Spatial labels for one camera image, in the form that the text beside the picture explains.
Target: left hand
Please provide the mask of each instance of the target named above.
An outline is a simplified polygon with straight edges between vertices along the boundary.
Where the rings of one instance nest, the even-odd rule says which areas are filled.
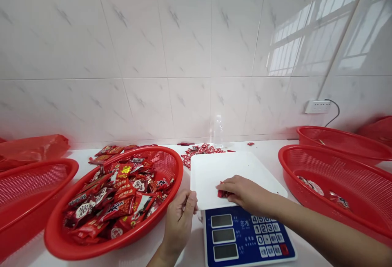
[[[197,210],[195,191],[184,189],[169,204],[166,213],[165,235],[162,242],[167,254],[180,255],[191,235],[192,218]]]

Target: white countertop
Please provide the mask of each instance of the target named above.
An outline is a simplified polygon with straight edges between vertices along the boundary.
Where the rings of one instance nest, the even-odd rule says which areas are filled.
[[[264,140],[255,141],[252,147],[248,142],[231,142],[227,144],[227,149],[233,151],[251,151],[274,175],[274,177],[287,190],[288,198],[297,202],[290,193],[283,179],[282,167],[278,160],[278,151],[281,147],[290,144],[297,144],[297,140]],[[188,147],[178,145],[167,145],[178,154],[184,154]],[[85,149],[69,151],[65,157],[75,159],[79,163],[79,171],[75,179],[80,179],[87,172],[95,168],[95,165],[88,164],[88,158],[94,156],[98,150]],[[190,171],[184,166],[183,180],[180,190],[190,186]],[[102,256],[84,261],[63,261],[53,257],[43,242],[43,233],[40,233],[21,250],[9,257],[1,264],[1,267],[144,267],[147,265],[154,252],[162,241],[165,231],[165,217],[157,226],[145,237],[136,243],[123,249],[115,250]],[[283,266],[331,266],[311,245],[304,241],[300,236],[290,231],[291,238],[298,252],[298,260],[295,262],[274,264],[276,267]],[[199,221],[198,215],[193,218],[191,238],[184,251],[178,258],[176,266],[195,266],[204,267],[204,243],[203,243],[203,224]]]

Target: power cord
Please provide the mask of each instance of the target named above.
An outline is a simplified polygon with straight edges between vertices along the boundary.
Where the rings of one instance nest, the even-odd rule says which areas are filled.
[[[338,118],[338,116],[340,115],[340,108],[339,108],[339,105],[336,102],[334,102],[333,100],[330,100],[330,99],[325,99],[325,100],[333,102],[336,105],[336,107],[338,108],[338,114],[324,126],[324,127],[327,127],[333,120]]]

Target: white weighing plate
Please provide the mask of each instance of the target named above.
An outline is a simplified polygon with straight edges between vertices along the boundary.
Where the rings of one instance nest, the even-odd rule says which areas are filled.
[[[191,158],[191,190],[197,193],[199,210],[236,206],[226,198],[218,198],[215,188],[236,174],[287,198],[285,188],[251,152],[194,155]]]

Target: red keypad button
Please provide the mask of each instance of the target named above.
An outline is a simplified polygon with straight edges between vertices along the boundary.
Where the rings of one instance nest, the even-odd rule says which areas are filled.
[[[289,255],[289,250],[287,249],[287,246],[285,244],[281,244],[281,250],[282,250],[282,254],[284,256],[288,256]]]

